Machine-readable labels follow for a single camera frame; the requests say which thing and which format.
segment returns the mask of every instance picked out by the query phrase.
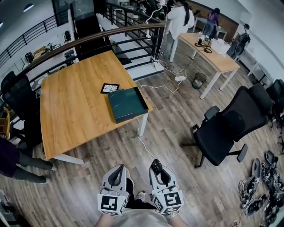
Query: wooden tabletop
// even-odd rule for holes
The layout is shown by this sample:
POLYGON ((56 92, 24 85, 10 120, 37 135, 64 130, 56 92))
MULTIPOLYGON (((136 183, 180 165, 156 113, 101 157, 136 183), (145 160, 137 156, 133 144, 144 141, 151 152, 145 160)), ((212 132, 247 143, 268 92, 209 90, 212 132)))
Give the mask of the wooden tabletop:
POLYGON ((199 54, 205 58, 216 70, 221 73, 233 71, 239 69, 240 66, 227 54, 220 55, 217 54, 214 50, 213 53, 206 53, 203 51, 203 47, 197 47, 194 44, 198 43, 199 36, 197 33, 184 33, 180 34, 179 38, 184 41, 186 44, 191 46, 193 49, 200 51, 199 54))
MULTIPOLYGON (((104 83, 136 87, 112 51, 71 65, 45 78, 41 87, 40 122, 47 159, 132 121, 115 123, 104 83)), ((145 99, 149 112, 152 106, 145 99)))

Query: wooden floor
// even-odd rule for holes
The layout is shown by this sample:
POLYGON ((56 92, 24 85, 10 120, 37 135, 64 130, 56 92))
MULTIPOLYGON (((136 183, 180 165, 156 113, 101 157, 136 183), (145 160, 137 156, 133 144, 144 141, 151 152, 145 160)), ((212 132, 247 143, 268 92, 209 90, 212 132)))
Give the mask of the wooden floor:
MULTIPOLYGON (((189 62, 192 50, 179 43, 174 60, 174 70, 179 71, 189 62)), ((280 132, 270 125, 245 136, 233 147, 240 149, 244 143, 249 147, 242 163, 236 157, 227 157, 215 167, 205 160, 201 169, 194 169, 201 153, 197 148, 181 149, 182 141, 193 141, 191 128, 201 124, 204 112, 217 105, 224 109, 241 85, 252 84, 241 68, 228 85, 219 88, 226 77, 221 76, 207 96, 199 96, 204 87, 195 90, 191 81, 196 72, 202 72, 208 81, 214 76, 214 69, 200 56, 196 56, 187 68, 188 78, 182 82, 174 94, 165 88, 150 89, 143 87, 142 92, 154 107, 149 114, 145 134, 142 137, 147 148, 161 163, 170 168, 177 177, 183 191, 185 205, 181 210, 182 218, 193 227, 229 227, 241 214, 238 183, 245 180, 251 171, 254 158, 264 160, 264 152, 272 150, 280 153, 277 140, 280 132)), ((167 85, 175 90, 177 83, 174 75, 161 73, 137 81, 150 86, 167 85)), ((104 136, 94 139, 72 151, 70 155, 83 158, 85 164, 75 165, 55 161, 57 172, 47 172, 35 168, 27 170, 36 174, 45 174, 52 178, 49 185, 31 184, 0 176, 0 189, 3 189, 17 206, 19 211, 34 227, 93 227, 100 216, 97 210, 97 193, 102 177, 110 168, 125 164, 135 181, 135 192, 151 192, 148 169, 153 160, 137 138, 138 121, 127 124, 104 136)), ((41 146, 35 149, 36 157, 44 158, 41 146)), ((283 174, 283 157, 279 168, 283 174)), ((261 182, 256 197, 266 189, 261 182)), ((242 225, 258 227, 262 213, 252 217, 242 216, 242 225)))

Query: gray t-shirt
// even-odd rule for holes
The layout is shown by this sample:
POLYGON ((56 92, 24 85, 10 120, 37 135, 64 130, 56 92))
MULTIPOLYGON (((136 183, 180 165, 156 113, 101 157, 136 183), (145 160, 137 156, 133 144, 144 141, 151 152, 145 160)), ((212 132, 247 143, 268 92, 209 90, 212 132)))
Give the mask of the gray t-shirt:
POLYGON ((115 216, 113 227, 171 227, 165 217, 155 210, 125 209, 121 216, 115 216))

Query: black mesh wastebasket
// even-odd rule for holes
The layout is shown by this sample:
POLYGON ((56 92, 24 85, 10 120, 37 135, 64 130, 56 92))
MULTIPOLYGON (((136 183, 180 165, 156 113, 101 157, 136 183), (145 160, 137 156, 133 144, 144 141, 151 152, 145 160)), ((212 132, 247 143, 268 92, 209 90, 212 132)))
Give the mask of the black mesh wastebasket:
POLYGON ((202 73, 196 73, 195 77, 191 83, 194 89, 200 89, 202 85, 206 82, 206 76, 202 73))

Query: purple shirt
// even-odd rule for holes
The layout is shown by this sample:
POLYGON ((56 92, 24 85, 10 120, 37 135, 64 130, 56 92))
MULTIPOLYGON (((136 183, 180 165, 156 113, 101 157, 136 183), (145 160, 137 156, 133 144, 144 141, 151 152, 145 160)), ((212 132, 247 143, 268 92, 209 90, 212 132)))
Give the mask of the purple shirt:
POLYGON ((217 13, 212 14, 212 12, 209 12, 207 15, 207 21, 216 24, 216 22, 219 21, 219 15, 217 13))
POLYGON ((0 137, 0 173, 4 176, 13 177, 19 158, 20 152, 17 147, 0 137))

